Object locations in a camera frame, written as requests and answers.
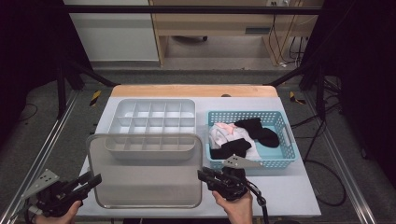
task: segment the basket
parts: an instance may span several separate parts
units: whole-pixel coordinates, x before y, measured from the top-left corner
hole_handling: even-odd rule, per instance
[[[285,123],[282,113],[279,111],[209,111],[207,113],[209,129],[217,122],[234,123],[241,119],[260,118],[263,128],[275,132],[279,138],[278,147],[265,147],[256,142],[256,148],[266,169],[284,169],[297,159],[297,145],[294,141],[290,126]],[[210,167],[219,170],[223,167],[224,160],[210,158],[210,146],[206,144],[206,157]]]

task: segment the wall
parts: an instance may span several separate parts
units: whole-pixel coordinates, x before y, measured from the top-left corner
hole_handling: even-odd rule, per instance
[[[66,5],[139,5],[147,0],[64,0]],[[149,14],[70,14],[92,62],[158,62]]]

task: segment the human hand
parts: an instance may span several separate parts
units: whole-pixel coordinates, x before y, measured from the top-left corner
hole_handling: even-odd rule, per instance
[[[75,223],[75,216],[81,205],[81,201],[75,201],[69,208],[66,214],[62,217],[35,217],[36,224],[73,224]]]
[[[251,224],[253,219],[253,197],[248,190],[244,196],[235,201],[226,201],[218,192],[212,191],[216,203],[227,213],[232,224]]]

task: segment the gray floor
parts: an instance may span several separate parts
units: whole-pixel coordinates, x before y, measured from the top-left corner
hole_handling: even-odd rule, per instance
[[[206,42],[200,38],[171,38],[163,67],[141,63],[132,68],[100,67],[97,71],[104,77],[124,84],[262,84],[275,80],[293,68],[294,63],[288,64],[286,68],[272,66],[259,37],[210,36]],[[85,140],[94,132],[95,124],[99,121],[106,106],[106,99],[111,93],[110,88],[88,77],[84,79],[87,85],[83,91],[70,91],[71,97],[76,96],[76,105],[52,145],[48,143],[47,137],[54,124],[57,124],[56,83],[51,82],[30,92],[27,98],[30,105],[25,107],[21,119],[33,116],[16,124],[12,136],[0,151],[0,211],[7,210],[44,146],[50,145],[50,155],[43,161],[43,168],[51,169],[65,180],[78,175],[86,156]],[[301,92],[297,86],[298,81],[299,77],[296,77],[277,88],[290,124],[314,115],[310,104],[300,105],[290,101],[290,91],[296,94],[297,99],[311,99],[312,92]],[[89,106],[92,95],[97,90],[101,90],[102,94],[96,106]],[[336,103],[337,99],[330,97],[327,106]],[[353,176],[352,182],[358,186],[358,192],[361,193],[376,222],[396,223],[396,190],[384,177],[375,161],[361,157],[359,143],[355,140],[347,121],[339,113],[340,109],[336,107],[328,113],[326,133],[316,139],[309,159],[320,161],[338,171],[340,176],[344,175],[339,172],[337,163],[334,162],[332,152],[336,147]],[[302,155],[308,150],[317,128],[318,122],[313,120],[293,129]],[[335,146],[329,144],[329,141],[334,141]],[[341,186],[327,170],[314,163],[308,163],[306,170],[314,189],[319,192],[320,199],[330,203],[337,203],[342,199]],[[294,219],[302,223],[365,223],[358,216],[360,207],[356,204],[356,195],[353,193],[356,193],[356,190],[349,192],[348,198],[340,206],[329,206],[319,202],[321,217]],[[81,222],[93,220],[95,219],[83,218]],[[96,221],[110,223],[110,219]]]

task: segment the translucent lid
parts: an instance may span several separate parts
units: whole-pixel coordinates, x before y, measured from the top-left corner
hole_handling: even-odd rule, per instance
[[[88,158],[102,183],[95,197],[104,208],[195,207],[201,202],[203,145],[192,133],[95,134]]]

